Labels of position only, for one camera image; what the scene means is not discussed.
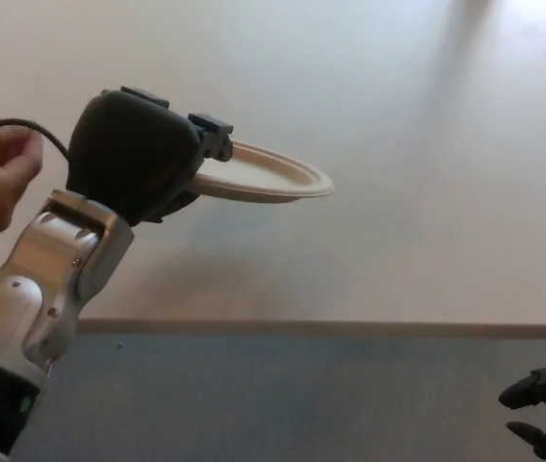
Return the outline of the robot black left hand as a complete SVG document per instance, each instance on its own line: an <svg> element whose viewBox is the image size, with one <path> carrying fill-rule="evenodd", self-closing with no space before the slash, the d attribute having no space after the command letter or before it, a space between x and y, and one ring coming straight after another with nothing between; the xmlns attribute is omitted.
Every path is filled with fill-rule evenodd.
<svg viewBox="0 0 546 462"><path fill-rule="evenodd" d="M160 223L198 199L190 184L205 160L232 159L232 132L227 122L182 116L139 90L104 90L73 129L65 186L130 226Z"/></svg>

